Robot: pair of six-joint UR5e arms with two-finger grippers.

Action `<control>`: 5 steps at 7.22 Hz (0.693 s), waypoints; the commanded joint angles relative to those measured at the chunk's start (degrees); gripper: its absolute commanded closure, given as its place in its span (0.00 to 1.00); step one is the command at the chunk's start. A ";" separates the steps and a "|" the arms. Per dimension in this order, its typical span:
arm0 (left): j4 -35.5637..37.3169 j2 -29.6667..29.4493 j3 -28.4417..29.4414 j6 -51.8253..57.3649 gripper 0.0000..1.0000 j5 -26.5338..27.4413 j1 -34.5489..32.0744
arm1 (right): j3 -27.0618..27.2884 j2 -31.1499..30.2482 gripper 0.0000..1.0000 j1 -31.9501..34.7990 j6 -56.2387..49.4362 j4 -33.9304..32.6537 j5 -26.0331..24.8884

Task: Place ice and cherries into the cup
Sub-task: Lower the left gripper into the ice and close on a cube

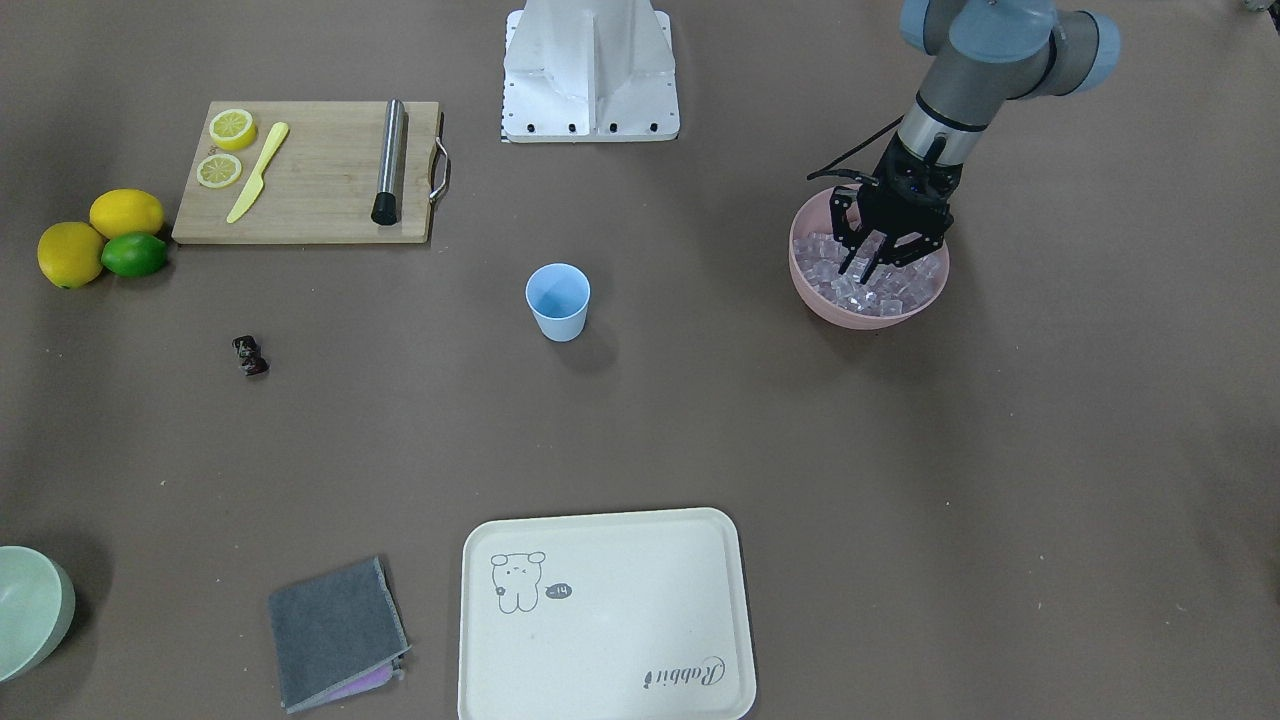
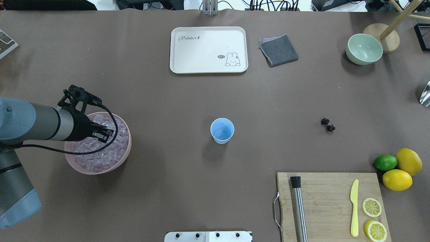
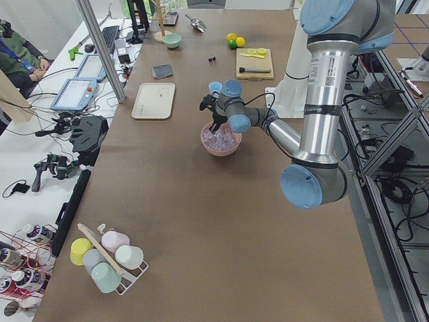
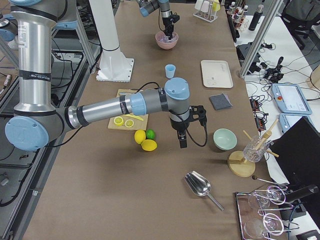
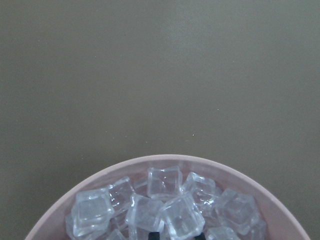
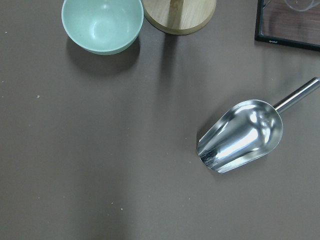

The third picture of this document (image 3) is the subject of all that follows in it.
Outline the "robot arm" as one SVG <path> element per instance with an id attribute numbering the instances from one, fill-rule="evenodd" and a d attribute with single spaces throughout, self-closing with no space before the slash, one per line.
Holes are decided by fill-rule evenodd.
<path id="1" fill-rule="evenodd" d="M 228 123 L 235 133 L 260 127 L 291 155 L 280 185 L 295 207 L 311 209 L 347 193 L 348 176 L 334 154 L 351 55 L 388 47 L 393 40 L 394 1 L 307 1 L 300 25 L 311 55 L 303 127 L 295 131 L 270 109 L 247 107 L 241 85 L 228 80 L 217 98 L 205 97 L 211 132 Z"/>

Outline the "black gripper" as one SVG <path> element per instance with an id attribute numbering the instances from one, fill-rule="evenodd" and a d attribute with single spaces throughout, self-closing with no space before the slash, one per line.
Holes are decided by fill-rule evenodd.
<path id="1" fill-rule="evenodd" d="M 210 132 L 216 132 L 219 126 L 227 122 L 227 118 L 223 115 L 219 115 L 216 111 L 212 113 L 213 123 L 209 127 Z"/>

